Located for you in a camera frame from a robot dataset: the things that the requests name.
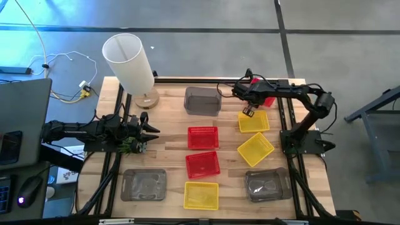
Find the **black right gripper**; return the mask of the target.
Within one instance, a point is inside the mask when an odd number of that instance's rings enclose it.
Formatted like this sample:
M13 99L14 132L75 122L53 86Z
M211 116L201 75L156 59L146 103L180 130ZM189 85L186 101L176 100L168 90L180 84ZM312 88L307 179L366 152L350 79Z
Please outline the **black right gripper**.
M258 108L262 106L266 100L266 97L261 94L261 91L266 87L265 81L258 81L253 84L242 84L237 82L234 84L232 89L232 95L239 98L242 101L246 101L249 105ZM242 112L247 114L248 107L245 107ZM250 110L249 117L254 116L254 111Z

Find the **yellow plastic mesh basket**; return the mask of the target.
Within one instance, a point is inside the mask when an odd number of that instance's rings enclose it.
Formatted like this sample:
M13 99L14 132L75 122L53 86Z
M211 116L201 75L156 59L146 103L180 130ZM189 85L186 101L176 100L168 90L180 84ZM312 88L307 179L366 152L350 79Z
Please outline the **yellow plastic mesh basket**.
M274 151L274 146L258 132L240 145L237 151L249 166L254 167Z
M183 208L218 210L219 184L215 182L185 182Z
M262 133L270 130L266 111L255 111L253 117L239 112L237 119L241 133Z

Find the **red plastic mesh basket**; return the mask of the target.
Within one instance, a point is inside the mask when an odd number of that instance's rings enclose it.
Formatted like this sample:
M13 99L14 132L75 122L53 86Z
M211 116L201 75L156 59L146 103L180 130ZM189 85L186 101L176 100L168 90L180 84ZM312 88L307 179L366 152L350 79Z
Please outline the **red plastic mesh basket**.
M218 149L218 128L216 126L188 127L187 147L189 149Z
M189 179L199 179L220 174L217 152L208 151L187 155L186 170Z
M260 79L258 79L258 78L253 78L252 81L251 81L251 84L258 83L259 81L260 81ZM267 98L265 99L265 102L264 102L263 106L271 107L272 104L274 103L275 99L276 99L275 97L267 97Z

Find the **grey translucent plastic bin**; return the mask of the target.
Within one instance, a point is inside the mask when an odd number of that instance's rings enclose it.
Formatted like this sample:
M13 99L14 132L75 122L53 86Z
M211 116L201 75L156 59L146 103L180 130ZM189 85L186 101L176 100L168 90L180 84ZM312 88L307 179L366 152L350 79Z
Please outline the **grey translucent plastic bin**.
M253 203L292 198L288 170L279 167L262 171L247 171L244 177L247 198Z
M217 116L221 110L221 96L216 88L187 87L184 108L190 115Z
M121 200L162 201L166 197L164 169L128 169L122 177Z

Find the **small green plant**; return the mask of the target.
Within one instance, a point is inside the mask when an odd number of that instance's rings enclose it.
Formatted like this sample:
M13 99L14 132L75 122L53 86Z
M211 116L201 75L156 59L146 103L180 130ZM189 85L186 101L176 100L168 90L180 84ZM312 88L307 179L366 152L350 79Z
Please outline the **small green plant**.
M117 147L117 150L119 153L124 153L124 154L134 153L134 154L136 154L137 153L137 145L138 145L138 142L135 139L127 138Z

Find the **round wooden lamp base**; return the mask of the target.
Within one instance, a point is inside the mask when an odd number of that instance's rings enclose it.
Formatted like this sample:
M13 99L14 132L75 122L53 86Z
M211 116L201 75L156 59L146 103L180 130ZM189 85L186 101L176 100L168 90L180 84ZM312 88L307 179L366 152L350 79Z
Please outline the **round wooden lamp base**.
M152 109L159 102L159 93L155 87L144 94L133 96L133 101L136 106L141 109Z

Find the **black stand bar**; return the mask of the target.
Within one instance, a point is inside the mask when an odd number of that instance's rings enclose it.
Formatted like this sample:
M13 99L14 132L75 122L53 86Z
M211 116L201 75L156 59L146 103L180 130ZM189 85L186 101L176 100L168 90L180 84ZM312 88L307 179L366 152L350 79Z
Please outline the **black stand bar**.
M83 161L72 156L59 152L53 148L41 145L39 160L47 161L55 166L68 169L74 172L80 172L83 167Z

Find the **white cardboard box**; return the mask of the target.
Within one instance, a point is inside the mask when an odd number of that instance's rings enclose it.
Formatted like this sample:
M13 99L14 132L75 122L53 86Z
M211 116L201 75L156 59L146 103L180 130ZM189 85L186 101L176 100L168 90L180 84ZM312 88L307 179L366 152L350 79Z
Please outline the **white cardboard box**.
M66 146L64 149L61 149L61 152L67 154L68 156L73 156L74 158L83 161L84 160L84 145L80 146ZM78 179L78 172L70 171L68 169L64 169L59 167L57 170L57 179L56 184L67 184L67 183L75 183Z

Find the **grey laptop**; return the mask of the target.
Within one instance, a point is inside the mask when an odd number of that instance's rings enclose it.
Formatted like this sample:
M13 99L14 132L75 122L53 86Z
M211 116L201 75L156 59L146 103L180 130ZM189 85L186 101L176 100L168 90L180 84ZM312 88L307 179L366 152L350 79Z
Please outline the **grey laptop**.
M0 84L0 171L36 164L41 147L41 129L48 111L49 78ZM19 142L19 157L14 163L3 164L1 155L7 134L22 132Z

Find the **black computer mouse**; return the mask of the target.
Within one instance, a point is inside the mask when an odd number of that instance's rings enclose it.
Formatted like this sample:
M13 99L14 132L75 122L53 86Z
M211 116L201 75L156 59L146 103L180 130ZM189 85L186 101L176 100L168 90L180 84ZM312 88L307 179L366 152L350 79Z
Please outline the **black computer mouse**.
M39 188L43 183L39 175L27 178L17 193L17 205L20 208L28 208L36 200Z

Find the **black power strip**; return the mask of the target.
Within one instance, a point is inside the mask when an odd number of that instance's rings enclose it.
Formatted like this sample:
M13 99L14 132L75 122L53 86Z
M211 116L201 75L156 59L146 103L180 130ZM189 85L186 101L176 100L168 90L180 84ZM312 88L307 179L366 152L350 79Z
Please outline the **black power strip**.
M30 67L6 67L0 66L0 73L4 74L31 74Z

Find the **black keyboard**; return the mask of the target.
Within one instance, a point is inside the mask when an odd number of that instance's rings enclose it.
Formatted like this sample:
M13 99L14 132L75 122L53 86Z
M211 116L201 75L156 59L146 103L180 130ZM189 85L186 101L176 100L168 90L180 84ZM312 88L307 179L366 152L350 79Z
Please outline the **black keyboard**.
M0 177L0 214L6 214L10 211L10 193L12 179L10 176Z

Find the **black aluminium table frame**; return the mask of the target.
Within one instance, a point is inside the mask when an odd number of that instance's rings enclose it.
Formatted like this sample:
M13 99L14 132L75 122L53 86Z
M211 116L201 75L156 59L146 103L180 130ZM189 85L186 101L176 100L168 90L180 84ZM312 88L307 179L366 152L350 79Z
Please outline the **black aluminium table frame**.
M223 98L222 108L217 117L188 115L184 109L184 95L187 86L214 88L216 78L183 78L188 84L178 83L173 78L168 84L155 84L160 94L156 107L148 110L149 123L159 129L159 139L148 144L145 154L130 154L121 159L115 188L113 218L199 218L199 219L294 219L296 218L293 199L250 202L244 190L244 175L248 170L274 169L287 167L287 160L281 150L279 131L280 112L277 102L265 109L270 130L263 133L275 150L255 167L250 167L239 155L237 148L254 133L242 134L239 131L238 112L246 103L236 98ZM97 113L113 113L118 96L119 82L116 77L105 77L97 104ZM189 126L217 126L219 129L219 149L217 156L221 173L202 179L188 179L186 155L204 151L190 151L187 148L187 128ZM77 206L81 209L99 186L105 153L93 154L85 163L79 176ZM309 188L318 201L331 214L335 208L323 161L311 154L303 156ZM167 173L167 193L162 201L121 200L123 172L127 169L165 169ZM218 183L219 209L215 211L184 209L184 185L187 181Z

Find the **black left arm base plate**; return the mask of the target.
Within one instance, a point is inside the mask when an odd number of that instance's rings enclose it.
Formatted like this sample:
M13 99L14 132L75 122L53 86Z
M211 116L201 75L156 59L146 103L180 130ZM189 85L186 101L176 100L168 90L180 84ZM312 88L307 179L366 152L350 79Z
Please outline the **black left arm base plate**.
M113 143L103 144L101 142L87 142L84 145L84 151L100 152L100 153L116 153L118 152L118 147Z

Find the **blue-grey metal shelf frame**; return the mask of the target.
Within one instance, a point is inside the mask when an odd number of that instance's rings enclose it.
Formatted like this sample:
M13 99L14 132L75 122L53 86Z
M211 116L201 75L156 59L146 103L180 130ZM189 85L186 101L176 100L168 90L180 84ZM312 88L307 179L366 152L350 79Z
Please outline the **blue-grey metal shelf frame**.
M347 123L361 119L370 140L378 172L367 176L367 183L400 179L400 110L381 109L396 101L400 103L400 86L344 118Z

